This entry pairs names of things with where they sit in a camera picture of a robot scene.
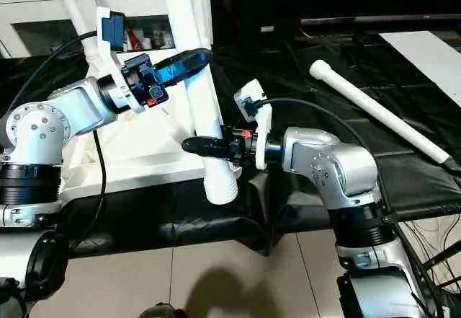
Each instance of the black fabric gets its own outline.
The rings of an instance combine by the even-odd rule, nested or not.
[[[461,212],[459,177],[447,173],[330,87],[310,78],[308,63],[317,58],[328,61],[461,163],[461,109],[378,36],[350,37],[341,45],[280,43],[273,48],[215,50],[211,68],[225,122],[248,127],[233,94],[257,78],[268,97],[303,98],[348,120],[377,157],[400,220]],[[0,110],[42,59],[0,61],[4,75],[0,89],[5,91]],[[85,73],[83,56],[60,59],[31,87],[23,102],[44,99],[53,89]],[[306,107],[274,105],[273,111],[273,128],[322,128],[342,141],[353,142],[341,125]],[[74,256],[224,239],[268,253],[284,233],[330,226],[315,187],[304,177],[284,173],[273,165],[265,172],[245,168],[238,185],[238,197],[226,206],[206,201],[202,180],[110,193],[107,210]],[[76,239],[91,221],[96,203],[97,197],[70,202],[61,214],[59,229]]]

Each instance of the tile floor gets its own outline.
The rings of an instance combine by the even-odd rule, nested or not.
[[[409,226],[441,249],[453,221],[446,216]],[[459,238],[457,225],[447,244]],[[450,264],[461,273],[461,255]],[[70,261],[62,289],[30,316],[136,318],[162,301],[185,308],[190,318],[335,318],[342,317],[340,274],[331,230],[285,235],[270,257],[233,241],[91,257]],[[436,274],[440,281],[448,278],[444,266]]]

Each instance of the white pvc pipe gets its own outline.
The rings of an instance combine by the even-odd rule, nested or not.
[[[368,97],[360,89],[348,82],[345,78],[337,74],[331,67],[322,60],[317,60],[309,69],[310,75],[318,80],[333,87],[336,91],[345,96],[348,100],[361,107],[371,116],[384,123],[387,127],[395,131],[399,136],[412,143],[422,152],[431,157],[434,161],[441,164],[448,160],[449,154],[439,148],[435,143],[423,136],[417,130],[409,126],[391,111]]]
[[[176,49],[181,52],[201,47],[190,0],[165,0]],[[223,138],[219,113],[211,90],[209,70],[185,81],[187,96],[198,136]],[[224,159],[204,158],[204,186],[207,199],[214,204],[226,204],[238,193],[237,182],[229,163]]]
[[[77,35],[83,35],[89,32],[88,27],[84,21],[84,18],[81,15],[80,9],[77,6],[76,0],[63,0],[66,11],[71,18],[72,24],[75,27]],[[84,46],[84,52],[86,56],[86,61],[96,71],[102,69],[101,58],[98,54],[98,48],[95,38],[87,38],[81,41],[81,44]]]
[[[205,11],[203,8],[203,0],[192,0],[192,8],[194,10],[197,29],[199,30],[200,42],[203,48],[211,49],[210,36],[208,35],[205,26]]]

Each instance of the white cabinet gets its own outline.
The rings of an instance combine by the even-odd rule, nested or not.
[[[95,0],[77,0],[94,30]],[[76,35],[61,0],[0,4],[0,40],[12,57],[46,55]]]
[[[133,23],[133,30],[141,26],[134,32],[144,31],[153,48],[156,47],[152,32],[169,30],[164,0],[77,0],[77,4],[90,30],[96,28],[96,7],[107,6],[114,12],[124,13],[128,23]],[[203,4],[211,37],[210,0],[203,0]],[[0,43],[3,43],[0,53],[3,56],[46,55],[75,35],[61,0],[0,0]]]

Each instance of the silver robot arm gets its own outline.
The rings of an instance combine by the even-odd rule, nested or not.
[[[261,162],[279,164],[286,172],[307,177],[328,211],[339,262],[346,270],[337,279],[344,316],[425,317],[414,296],[432,303],[424,299],[402,242],[382,211],[371,153],[318,129],[290,127],[277,135],[270,130],[270,106],[254,107],[265,99],[259,84],[251,81],[235,100],[244,118],[258,123],[256,131],[232,129],[222,141],[189,138],[183,149],[259,169],[265,168]]]
[[[68,240],[53,231],[62,208],[58,192],[64,146],[74,136],[114,122],[131,105],[144,110],[167,101],[168,86],[195,75],[209,61],[205,49],[184,51],[155,65],[142,54],[120,67],[129,94],[122,93],[112,75],[89,77],[0,120],[1,317],[22,317],[64,281]],[[130,98],[136,101],[129,103]]]

